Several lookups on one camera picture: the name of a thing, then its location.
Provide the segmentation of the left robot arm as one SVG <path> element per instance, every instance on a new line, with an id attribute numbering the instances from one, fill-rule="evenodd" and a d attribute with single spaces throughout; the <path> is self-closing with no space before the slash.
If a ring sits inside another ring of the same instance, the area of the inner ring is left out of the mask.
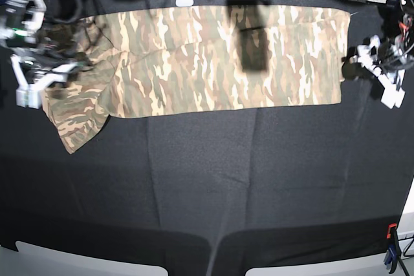
<path id="1" fill-rule="evenodd" d="M 345 61 L 354 67 L 353 78 L 377 80 L 383 92 L 380 101 L 389 109 L 399 108 L 406 94 L 404 76 L 413 70 L 413 0 L 387 0 L 395 34 L 386 39 L 378 35 L 366 45 L 358 45 Z"/>

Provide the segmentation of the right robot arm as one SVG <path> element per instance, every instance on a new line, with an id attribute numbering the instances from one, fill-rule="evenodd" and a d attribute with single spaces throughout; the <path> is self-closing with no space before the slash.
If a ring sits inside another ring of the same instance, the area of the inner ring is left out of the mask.
<path id="1" fill-rule="evenodd" d="M 38 109 L 45 89 L 66 83 L 90 62 L 80 56 L 76 43 L 58 49 L 48 32 L 54 25 L 81 25 L 82 0 L 74 0 L 74 13 L 68 19 L 47 17 L 47 0 L 6 0 L 1 18 L 1 46 L 10 51 L 10 64 L 16 77 L 16 103 Z"/>

